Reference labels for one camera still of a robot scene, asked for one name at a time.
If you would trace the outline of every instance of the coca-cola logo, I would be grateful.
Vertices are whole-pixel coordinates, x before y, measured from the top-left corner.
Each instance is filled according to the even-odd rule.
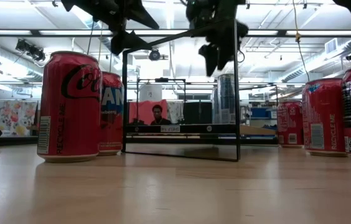
[[[66,98],[93,98],[100,102],[99,90],[99,71],[89,64],[76,66],[62,80],[61,94]]]

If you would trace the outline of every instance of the ceiling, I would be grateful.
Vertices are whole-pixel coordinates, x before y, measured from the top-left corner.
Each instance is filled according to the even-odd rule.
[[[73,8],[67,12],[59,0],[58,7],[53,7],[51,0],[0,0],[0,29],[87,29],[83,17],[85,12]],[[297,25],[300,29],[340,29],[351,30],[351,14],[345,8],[336,6],[330,0],[307,0],[307,8],[303,9],[303,0],[296,3]],[[250,29],[289,29],[294,30],[295,17],[291,0],[251,0],[250,8],[239,6],[237,19],[244,22]],[[143,0],[147,11],[152,15],[161,29],[188,29],[185,18],[185,6],[179,0]],[[127,29],[148,29],[147,27],[128,21]],[[87,52],[90,39],[76,37],[26,37],[28,42],[44,48],[49,54],[58,50],[74,50]],[[158,37],[143,37],[147,42]],[[331,38],[302,38],[301,54],[308,60],[315,54],[324,51],[324,44]],[[17,37],[0,37],[0,49],[20,55],[15,50]],[[172,55],[172,69],[177,78],[206,82],[205,61],[197,52],[205,44],[204,39],[182,38],[171,43],[157,46],[161,54]],[[299,48],[294,38],[245,38],[242,44],[245,60],[239,64],[239,76],[242,82],[276,82],[286,72],[302,65]],[[100,44],[98,38],[92,38],[89,53],[98,58],[103,70],[119,72],[115,65],[119,59],[106,59],[110,52]],[[149,52],[133,53],[133,64],[141,67],[141,78],[157,78],[166,70],[171,70],[169,60],[151,62],[147,59]],[[25,60],[30,58],[21,55]],[[344,69],[347,64],[342,60],[331,60],[309,72],[330,75]],[[233,64],[229,63],[223,71],[215,72],[214,76],[233,72]]]

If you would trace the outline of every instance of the person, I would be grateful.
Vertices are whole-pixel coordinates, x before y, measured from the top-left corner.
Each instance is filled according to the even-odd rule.
[[[168,119],[162,118],[163,108],[160,105],[155,105],[152,107],[153,116],[155,120],[152,121],[151,125],[170,125],[171,121]]]

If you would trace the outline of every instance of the man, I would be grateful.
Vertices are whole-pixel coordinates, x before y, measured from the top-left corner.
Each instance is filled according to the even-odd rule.
[[[152,107],[153,116],[155,120],[152,121],[151,125],[170,125],[171,121],[168,119],[162,118],[163,108],[160,105],[155,105]]]

